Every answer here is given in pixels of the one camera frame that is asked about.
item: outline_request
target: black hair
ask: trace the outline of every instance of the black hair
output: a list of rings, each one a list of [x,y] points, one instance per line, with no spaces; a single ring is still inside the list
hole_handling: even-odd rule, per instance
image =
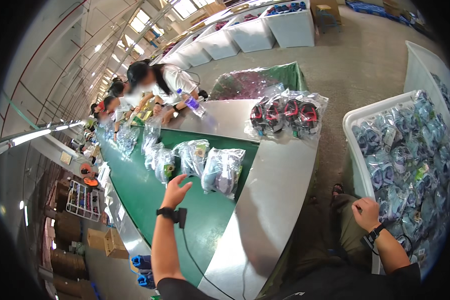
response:
[[[166,65],[164,63],[149,65],[150,60],[144,59],[140,61],[136,61],[132,63],[128,71],[126,72],[126,76],[128,77],[128,81],[131,84],[132,89],[134,89],[138,82],[142,81],[148,73],[151,71],[155,74],[155,78],[157,80],[158,87],[160,87],[163,92],[167,95],[172,94],[172,90],[168,87],[167,83],[162,74],[162,68]]]
[[[91,112],[90,112],[90,115],[95,115],[95,108],[97,107],[97,105],[95,104],[95,103],[93,103],[91,106],[90,106],[90,109],[91,109]]]
[[[107,96],[107,97],[105,97],[105,99],[103,99],[103,106],[105,107],[106,110],[108,110],[108,108],[107,108],[108,105],[110,105],[110,102],[112,102],[112,100],[115,98],[117,98],[117,97],[112,95],[112,96]]]
[[[110,92],[115,97],[118,97],[120,94],[123,93],[123,89],[125,88],[125,84],[122,81],[115,81],[112,83],[110,87]]]

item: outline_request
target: green conveyor belt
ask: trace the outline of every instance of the green conveyor belt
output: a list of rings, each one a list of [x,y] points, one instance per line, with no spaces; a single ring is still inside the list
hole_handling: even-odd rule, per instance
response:
[[[141,154],[143,127],[138,128],[140,129],[140,134],[137,145],[130,157],[124,157],[113,140],[104,141],[102,136],[103,129],[99,128],[97,130],[97,136],[100,141],[103,159],[110,166],[110,177],[115,190],[135,226],[142,233],[146,242],[151,244],[155,228],[156,209],[162,203],[165,186],[158,181],[153,171],[147,171],[145,168],[145,158]],[[196,139],[208,139],[210,148],[240,148],[246,150],[243,169],[238,182],[238,191],[235,197],[235,199],[238,199],[259,144],[176,130],[162,129],[161,132],[161,141],[169,149],[183,141]],[[176,165],[173,176],[179,173],[180,165]],[[188,209],[185,227],[186,241],[193,258],[200,269],[205,272],[215,253],[218,240],[222,237],[227,227],[235,208],[235,202],[218,192],[204,194],[198,177],[188,177],[184,180],[184,183],[189,181],[193,182],[193,186],[179,207]],[[175,238],[182,274],[189,282],[198,286],[202,275],[187,254],[183,234],[179,231],[178,225],[175,226]]]

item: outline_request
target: concrete floor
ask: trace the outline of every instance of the concrete floor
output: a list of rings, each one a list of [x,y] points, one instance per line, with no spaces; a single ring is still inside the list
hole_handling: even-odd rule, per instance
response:
[[[421,45],[442,57],[431,40],[394,21],[362,14],[340,6],[341,32],[330,27],[316,37],[315,47],[279,48],[213,60],[191,68],[201,78],[200,87],[211,91],[218,76],[231,71],[269,67],[297,61],[311,92],[330,99],[319,142],[319,168],[315,195],[328,202],[335,183],[342,181],[346,141],[343,116],[351,110],[403,92],[408,52],[405,41]],[[102,299],[147,299],[150,291],[136,284],[126,260],[87,251],[90,278]]]

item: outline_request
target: sandal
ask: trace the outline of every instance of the sandal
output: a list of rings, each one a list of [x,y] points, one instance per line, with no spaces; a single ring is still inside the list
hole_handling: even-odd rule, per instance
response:
[[[334,195],[334,192],[336,192],[337,194],[344,194],[344,186],[341,185],[340,183],[335,183],[333,185],[333,189],[331,189],[331,195],[332,196],[336,196]]]

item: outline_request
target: black t-shirt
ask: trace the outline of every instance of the black t-shirt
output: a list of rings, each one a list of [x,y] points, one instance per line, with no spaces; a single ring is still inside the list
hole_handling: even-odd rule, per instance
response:
[[[409,299],[420,285],[420,269],[414,263],[395,270],[390,275],[365,273],[350,266],[323,267],[266,299],[313,300],[313,299]],[[163,300],[210,300],[191,283],[164,278],[157,285]]]

